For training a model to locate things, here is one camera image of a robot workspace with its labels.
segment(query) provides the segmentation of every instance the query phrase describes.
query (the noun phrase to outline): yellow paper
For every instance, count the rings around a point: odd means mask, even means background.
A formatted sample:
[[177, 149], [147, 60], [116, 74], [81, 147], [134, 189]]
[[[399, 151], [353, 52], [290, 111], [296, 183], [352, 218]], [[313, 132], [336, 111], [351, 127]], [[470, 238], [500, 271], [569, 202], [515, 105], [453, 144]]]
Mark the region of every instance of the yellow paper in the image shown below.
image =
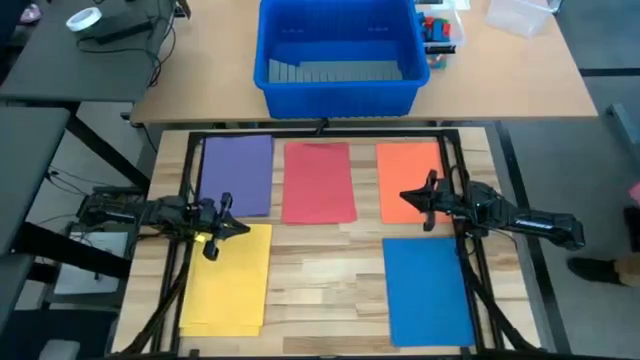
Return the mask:
[[260, 336], [260, 326], [231, 324], [192, 324], [180, 329], [180, 336]]
[[[247, 234], [218, 241], [217, 261], [202, 255], [204, 243], [194, 244], [180, 319], [183, 334], [259, 334], [264, 320], [272, 227], [249, 227]], [[238, 333], [254, 335], [235, 335]]]

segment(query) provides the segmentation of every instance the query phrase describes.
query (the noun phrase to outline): orange paper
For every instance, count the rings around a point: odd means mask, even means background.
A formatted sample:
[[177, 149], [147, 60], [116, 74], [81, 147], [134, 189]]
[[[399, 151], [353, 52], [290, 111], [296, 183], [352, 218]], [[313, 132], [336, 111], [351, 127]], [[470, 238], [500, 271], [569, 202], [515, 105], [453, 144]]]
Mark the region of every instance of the orange paper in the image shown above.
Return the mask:
[[[431, 169], [443, 176], [437, 142], [377, 144], [380, 213], [385, 224], [421, 224], [425, 214], [400, 197], [400, 192], [424, 186]], [[444, 213], [436, 212], [437, 223], [451, 222]]]

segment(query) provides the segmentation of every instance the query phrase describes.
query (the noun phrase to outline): purple paper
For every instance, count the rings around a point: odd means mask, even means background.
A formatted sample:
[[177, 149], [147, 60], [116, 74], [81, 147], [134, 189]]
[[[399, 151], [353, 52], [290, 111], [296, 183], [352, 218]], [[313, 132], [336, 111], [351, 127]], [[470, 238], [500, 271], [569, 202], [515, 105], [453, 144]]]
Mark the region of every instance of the purple paper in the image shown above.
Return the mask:
[[218, 204], [222, 193], [229, 192], [233, 216], [269, 216], [272, 174], [271, 136], [207, 138], [200, 199], [210, 198]]

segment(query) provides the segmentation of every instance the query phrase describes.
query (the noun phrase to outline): wooden table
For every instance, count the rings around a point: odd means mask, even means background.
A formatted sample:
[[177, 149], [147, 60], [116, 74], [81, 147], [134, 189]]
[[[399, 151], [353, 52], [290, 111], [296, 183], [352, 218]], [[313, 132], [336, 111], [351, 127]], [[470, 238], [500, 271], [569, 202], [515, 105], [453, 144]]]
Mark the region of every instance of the wooden table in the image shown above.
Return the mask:
[[[177, 20], [177, 43], [159, 84], [132, 120], [271, 121], [253, 82], [259, 0], [193, 0]], [[525, 39], [485, 24], [489, 0], [461, 11], [467, 42], [446, 70], [432, 72], [400, 120], [585, 118], [597, 112], [555, 19]]]
[[[461, 128], [459, 133], [471, 178], [499, 189], [484, 129]], [[163, 134], [150, 199], [178, 194], [188, 138], [188, 131], [167, 131]], [[284, 144], [298, 140], [346, 141], [351, 144], [352, 180], [358, 211], [356, 222], [322, 226], [281, 224]], [[274, 225], [265, 325], [261, 335], [246, 338], [182, 338], [182, 355], [192, 348], [199, 348], [201, 356], [459, 353], [459, 348], [455, 347], [396, 349], [390, 346], [381, 239], [451, 236], [453, 228], [450, 224], [440, 224], [433, 232], [424, 233], [418, 224], [381, 223], [375, 144], [389, 141], [416, 142], [425, 141], [425, 138], [305, 138], [275, 141], [271, 214], [268, 218], [241, 219], [247, 223]], [[197, 178], [199, 168], [198, 149], [194, 156], [192, 182]], [[490, 236], [484, 239], [484, 244], [497, 303], [525, 338], [538, 344], [513, 243], [503, 236]], [[137, 245], [113, 351], [124, 348], [154, 311], [167, 248], [166, 239], [144, 240]], [[483, 330], [487, 332], [484, 338], [490, 345], [492, 341], [489, 339], [487, 317], [483, 311], [480, 315]], [[167, 319], [163, 340], [165, 349], [169, 345], [173, 315], [169, 314]]]

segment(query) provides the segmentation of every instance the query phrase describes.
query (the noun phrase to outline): colored paper sheet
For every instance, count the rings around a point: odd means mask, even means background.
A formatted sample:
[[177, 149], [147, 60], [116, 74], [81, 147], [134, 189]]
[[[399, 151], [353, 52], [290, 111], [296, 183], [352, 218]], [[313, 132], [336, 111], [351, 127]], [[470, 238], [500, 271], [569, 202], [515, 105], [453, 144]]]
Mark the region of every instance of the colored paper sheet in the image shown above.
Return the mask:
[[[431, 169], [442, 177], [442, 161], [438, 143], [377, 144], [380, 214], [385, 224], [421, 224], [425, 214], [400, 197], [400, 192], [424, 186]], [[444, 213], [436, 212], [437, 223], [451, 222]]]
[[273, 139], [269, 135], [205, 140], [200, 198], [233, 196], [231, 214], [268, 216], [271, 208]]
[[471, 346], [473, 331], [454, 239], [384, 239], [391, 343]]
[[282, 222], [336, 224], [356, 217], [349, 144], [287, 143]]
[[249, 227], [247, 234], [218, 242], [216, 261], [202, 255], [204, 243], [194, 244], [180, 317], [183, 333], [259, 334], [254, 328], [259, 329], [264, 321], [272, 226]]

